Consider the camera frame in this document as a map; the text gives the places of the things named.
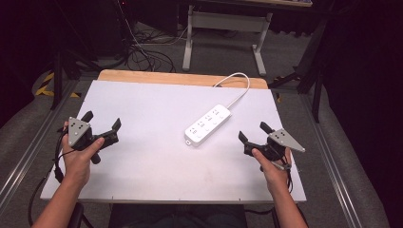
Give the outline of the black tripod stand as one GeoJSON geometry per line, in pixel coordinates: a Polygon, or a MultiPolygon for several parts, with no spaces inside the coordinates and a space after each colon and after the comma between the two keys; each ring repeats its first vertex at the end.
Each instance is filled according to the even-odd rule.
{"type": "Polygon", "coordinates": [[[318,123],[318,111],[321,96],[321,87],[323,78],[321,74],[321,66],[319,63],[318,50],[321,46],[321,39],[326,29],[328,20],[323,18],[320,20],[313,36],[305,49],[299,64],[295,67],[295,71],[283,78],[278,78],[269,84],[270,88],[279,88],[293,80],[298,79],[297,93],[307,94],[311,87],[314,88],[314,98],[311,106],[311,113],[314,120],[318,123]]]}

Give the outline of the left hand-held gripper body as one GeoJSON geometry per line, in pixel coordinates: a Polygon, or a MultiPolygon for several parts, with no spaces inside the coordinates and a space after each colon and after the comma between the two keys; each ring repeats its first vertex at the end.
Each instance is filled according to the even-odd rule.
{"type": "Polygon", "coordinates": [[[111,129],[105,133],[94,135],[90,123],[86,123],[82,121],[82,119],[70,117],[67,129],[68,145],[72,149],[83,151],[96,140],[103,138],[105,141],[101,149],[104,149],[119,141],[118,131],[113,130],[111,127],[111,129]]]}

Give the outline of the person's legs in dark trousers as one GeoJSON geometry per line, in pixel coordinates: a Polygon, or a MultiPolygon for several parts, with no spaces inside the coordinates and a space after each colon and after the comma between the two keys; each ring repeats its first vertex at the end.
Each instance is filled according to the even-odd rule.
{"type": "Polygon", "coordinates": [[[247,228],[239,204],[114,204],[108,228],[247,228]]]}

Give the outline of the white metal desk frame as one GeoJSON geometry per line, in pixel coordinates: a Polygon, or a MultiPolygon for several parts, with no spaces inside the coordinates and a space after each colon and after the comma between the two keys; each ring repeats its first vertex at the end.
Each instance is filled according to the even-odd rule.
{"type": "Polygon", "coordinates": [[[264,17],[254,17],[246,15],[232,15],[213,12],[195,11],[195,7],[190,5],[187,12],[187,37],[184,48],[182,69],[190,70],[192,56],[192,31],[193,29],[226,29],[243,32],[258,32],[259,41],[252,45],[255,62],[260,76],[267,74],[261,49],[264,44],[269,26],[272,20],[272,13],[267,13],[264,17]]]}

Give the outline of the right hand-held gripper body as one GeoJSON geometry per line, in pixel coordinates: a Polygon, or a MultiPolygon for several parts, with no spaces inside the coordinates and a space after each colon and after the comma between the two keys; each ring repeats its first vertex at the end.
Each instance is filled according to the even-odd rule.
{"type": "Polygon", "coordinates": [[[292,165],[285,159],[285,148],[294,149],[298,152],[305,152],[305,148],[297,142],[285,129],[268,130],[268,138],[266,144],[256,144],[249,142],[243,137],[243,153],[253,156],[252,150],[256,148],[268,161],[280,170],[290,170],[292,165]]]}

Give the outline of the white power strip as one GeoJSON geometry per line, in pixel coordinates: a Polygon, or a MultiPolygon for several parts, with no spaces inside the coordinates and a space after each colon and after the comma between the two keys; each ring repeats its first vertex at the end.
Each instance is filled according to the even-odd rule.
{"type": "Polygon", "coordinates": [[[187,145],[198,147],[229,120],[232,113],[222,104],[215,105],[184,130],[187,145]]]}

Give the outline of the person's left hand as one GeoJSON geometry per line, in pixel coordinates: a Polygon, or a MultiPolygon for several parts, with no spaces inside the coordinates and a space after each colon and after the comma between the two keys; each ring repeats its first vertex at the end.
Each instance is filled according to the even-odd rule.
{"type": "Polygon", "coordinates": [[[62,138],[65,175],[62,184],[82,189],[89,180],[90,159],[104,144],[105,139],[97,139],[93,144],[82,151],[73,150],[68,145],[68,134],[62,138]]]}

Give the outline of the yellow and black floor tape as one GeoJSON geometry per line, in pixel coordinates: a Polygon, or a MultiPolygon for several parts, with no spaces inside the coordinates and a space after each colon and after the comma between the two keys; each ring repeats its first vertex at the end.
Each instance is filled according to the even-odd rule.
{"type": "Polygon", "coordinates": [[[44,95],[44,96],[53,97],[55,95],[54,91],[49,90],[49,85],[50,85],[50,82],[53,80],[53,78],[54,78],[54,72],[51,71],[43,79],[42,83],[39,85],[39,88],[36,90],[35,95],[36,96],[44,95]]]}

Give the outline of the person's right hand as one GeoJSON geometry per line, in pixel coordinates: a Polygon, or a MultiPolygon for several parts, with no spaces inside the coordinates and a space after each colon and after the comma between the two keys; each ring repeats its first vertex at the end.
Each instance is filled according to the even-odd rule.
{"type": "Polygon", "coordinates": [[[267,188],[272,196],[277,193],[288,193],[288,174],[285,170],[277,168],[262,153],[254,148],[252,150],[254,158],[258,161],[267,182],[267,188]]]}

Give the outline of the aluminium frame rail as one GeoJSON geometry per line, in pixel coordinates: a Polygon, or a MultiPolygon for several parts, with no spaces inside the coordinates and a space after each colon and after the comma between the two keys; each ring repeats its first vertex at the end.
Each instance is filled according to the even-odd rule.
{"type": "Polygon", "coordinates": [[[33,137],[28,148],[25,150],[20,161],[11,170],[7,181],[0,190],[0,214],[5,210],[25,175],[29,171],[31,164],[33,163],[35,157],[37,156],[39,150],[43,146],[44,140],[46,139],[49,130],[54,122],[54,120],[61,113],[61,109],[67,101],[67,98],[73,92],[77,86],[77,81],[66,82],[66,87],[63,89],[63,98],[58,105],[53,110],[50,110],[43,121],[40,121],[40,127],[38,128],[35,136],[33,137]]]}
{"type": "Polygon", "coordinates": [[[347,220],[349,228],[362,228],[360,219],[358,218],[355,206],[350,197],[349,191],[345,185],[343,178],[340,175],[336,161],[333,157],[332,151],[327,143],[323,134],[322,128],[319,123],[316,122],[314,115],[312,114],[312,107],[310,100],[306,95],[300,97],[302,105],[307,112],[309,122],[315,131],[315,136],[319,143],[320,154],[322,156],[324,165],[331,179],[332,185],[335,189],[337,199],[347,220]]]}

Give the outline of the black metal stand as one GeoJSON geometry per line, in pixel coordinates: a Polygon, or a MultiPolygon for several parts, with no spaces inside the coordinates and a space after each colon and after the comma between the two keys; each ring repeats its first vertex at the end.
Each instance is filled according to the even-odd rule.
{"type": "Polygon", "coordinates": [[[80,0],[41,2],[54,50],[54,98],[51,107],[54,110],[63,98],[63,73],[70,80],[78,80],[81,77],[78,62],[95,72],[103,68],[95,64],[97,57],[84,28],[84,19],[79,16],[80,0]]]}

